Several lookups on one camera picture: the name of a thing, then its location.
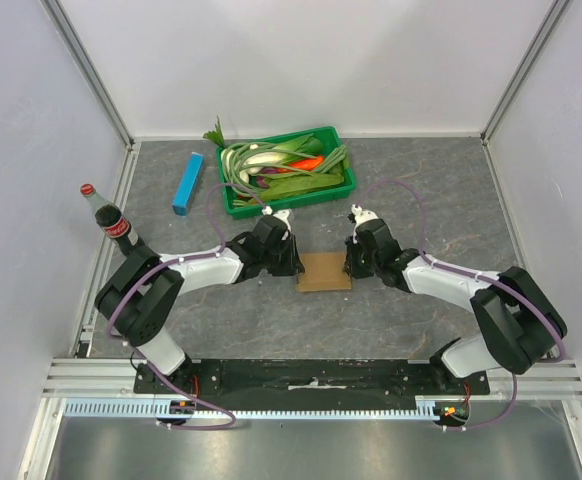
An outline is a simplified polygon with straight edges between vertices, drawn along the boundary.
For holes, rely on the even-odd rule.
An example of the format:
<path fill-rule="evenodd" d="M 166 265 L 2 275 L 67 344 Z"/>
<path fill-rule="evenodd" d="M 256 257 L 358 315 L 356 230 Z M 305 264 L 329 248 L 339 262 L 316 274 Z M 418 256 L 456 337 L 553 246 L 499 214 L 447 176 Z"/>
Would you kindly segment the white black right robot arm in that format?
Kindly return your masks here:
<path fill-rule="evenodd" d="M 564 353 L 567 326 L 531 275 L 472 270 L 403 249 L 386 222 L 371 211 L 349 215 L 344 271 L 353 279 L 377 277 L 390 288 L 425 295 L 475 316 L 479 333 L 453 340 L 433 357 L 429 381 L 448 394 L 479 371 L 503 368 L 522 375 L 553 348 Z"/>

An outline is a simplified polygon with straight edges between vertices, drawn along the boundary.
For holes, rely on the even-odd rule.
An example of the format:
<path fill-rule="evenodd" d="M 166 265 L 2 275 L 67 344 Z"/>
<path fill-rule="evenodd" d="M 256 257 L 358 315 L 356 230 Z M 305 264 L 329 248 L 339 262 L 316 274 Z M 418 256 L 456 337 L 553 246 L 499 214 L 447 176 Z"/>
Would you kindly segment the brown cardboard box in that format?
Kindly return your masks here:
<path fill-rule="evenodd" d="M 300 261 L 304 272 L 297 276 L 300 293 L 345 291 L 352 288 L 350 276 L 344 271 L 346 253 L 304 253 Z"/>

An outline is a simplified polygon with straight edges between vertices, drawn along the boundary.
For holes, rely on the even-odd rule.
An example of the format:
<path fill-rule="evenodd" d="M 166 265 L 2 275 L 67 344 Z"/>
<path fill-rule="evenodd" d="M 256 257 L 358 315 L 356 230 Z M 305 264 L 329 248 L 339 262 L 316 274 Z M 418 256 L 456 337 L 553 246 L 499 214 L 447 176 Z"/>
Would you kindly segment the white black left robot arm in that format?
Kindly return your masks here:
<path fill-rule="evenodd" d="M 203 252 L 160 255 L 147 246 L 136 248 L 96 295 L 107 331 L 117 332 L 157 369 L 156 382 L 167 392 L 182 392 L 191 378 L 188 357 L 165 327 L 176 299 L 242 283 L 263 270 L 274 277 L 302 273 L 291 217 L 289 209 L 267 213 L 252 230 Z"/>

